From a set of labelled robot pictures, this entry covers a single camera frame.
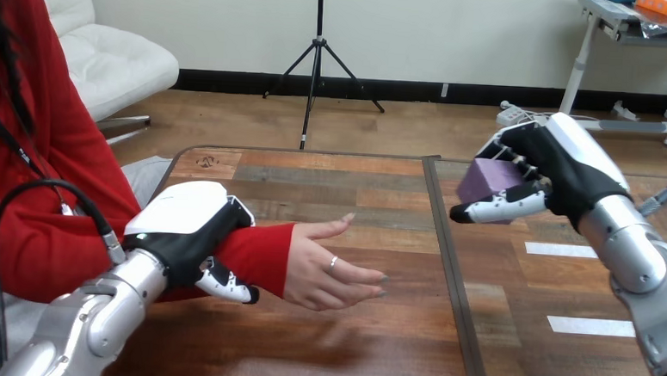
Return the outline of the person's hand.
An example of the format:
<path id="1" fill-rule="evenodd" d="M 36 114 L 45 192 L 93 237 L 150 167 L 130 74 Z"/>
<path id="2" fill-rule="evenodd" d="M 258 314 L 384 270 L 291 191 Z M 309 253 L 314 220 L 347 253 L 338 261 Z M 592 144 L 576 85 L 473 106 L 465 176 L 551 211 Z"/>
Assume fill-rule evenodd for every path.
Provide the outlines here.
<path id="1" fill-rule="evenodd" d="M 384 273 L 353 265 L 318 243 L 340 236 L 354 219 L 348 213 L 334 221 L 293 226 L 283 300 L 312 311 L 336 311 L 387 295 Z"/>

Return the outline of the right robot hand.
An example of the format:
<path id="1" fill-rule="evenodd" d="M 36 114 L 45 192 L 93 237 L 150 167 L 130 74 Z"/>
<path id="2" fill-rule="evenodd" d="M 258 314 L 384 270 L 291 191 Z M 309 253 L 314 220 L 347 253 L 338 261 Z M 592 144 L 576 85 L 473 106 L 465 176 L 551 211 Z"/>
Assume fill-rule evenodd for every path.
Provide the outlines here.
<path id="1" fill-rule="evenodd" d="M 520 181 L 493 195 L 452 206 L 457 223 L 487 224 L 550 211 L 573 226 L 608 197 L 633 204 L 630 187 L 615 162 L 596 140 L 567 114 L 543 124 L 530 121 L 500 129 L 476 153 L 476 159 L 509 163 Z"/>

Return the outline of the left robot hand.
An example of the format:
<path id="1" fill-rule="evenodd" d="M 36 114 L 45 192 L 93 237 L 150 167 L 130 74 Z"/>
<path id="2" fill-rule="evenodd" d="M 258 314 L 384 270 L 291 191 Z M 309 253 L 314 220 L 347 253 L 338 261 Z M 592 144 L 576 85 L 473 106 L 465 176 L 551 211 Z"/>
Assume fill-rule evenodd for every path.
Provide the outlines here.
<path id="1" fill-rule="evenodd" d="M 127 259 L 119 274 L 147 277 L 161 291 L 199 288 L 253 305 L 257 288 L 218 260 L 233 231 L 255 225 L 250 210 L 218 182 L 183 182 L 163 190 L 123 231 Z"/>

